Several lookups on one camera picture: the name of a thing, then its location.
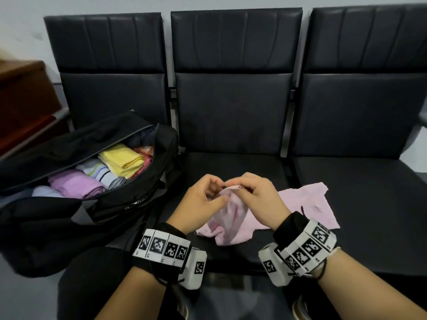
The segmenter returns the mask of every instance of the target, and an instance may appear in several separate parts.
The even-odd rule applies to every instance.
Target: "forearm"
[[[156,320],[166,287],[133,267],[95,320]]]
[[[343,320],[427,319],[427,313],[340,249],[319,285]]]

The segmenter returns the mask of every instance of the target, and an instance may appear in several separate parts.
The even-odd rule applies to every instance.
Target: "hand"
[[[219,177],[206,174],[187,190],[167,223],[185,235],[199,229],[229,201],[227,196],[220,196],[212,201],[207,198],[217,195],[223,186],[224,182]]]
[[[225,186],[241,185],[236,195],[248,205],[254,217],[273,230],[291,214],[277,193],[273,183],[267,178],[252,173],[244,173],[225,182]]]

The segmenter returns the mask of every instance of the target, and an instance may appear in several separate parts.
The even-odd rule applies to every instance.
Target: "brown wooden furniture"
[[[55,124],[53,114],[60,110],[42,61],[0,61],[0,156]],[[66,123],[62,125],[49,138],[67,132]]]

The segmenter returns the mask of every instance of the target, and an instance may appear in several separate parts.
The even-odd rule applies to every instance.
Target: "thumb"
[[[229,200],[230,200],[230,198],[228,196],[221,195],[219,198],[216,198],[216,199],[208,202],[208,204],[211,207],[213,213],[215,213],[219,209],[223,208]]]
[[[250,193],[246,188],[239,188],[237,191],[234,191],[234,193],[248,206],[251,205],[255,198],[255,195]]]

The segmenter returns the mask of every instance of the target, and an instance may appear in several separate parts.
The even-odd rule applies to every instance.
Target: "yellow towel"
[[[120,177],[130,178],[144,165],[144,157],[123,144],[116,144],[99,153],[98,157],[105,165]]]

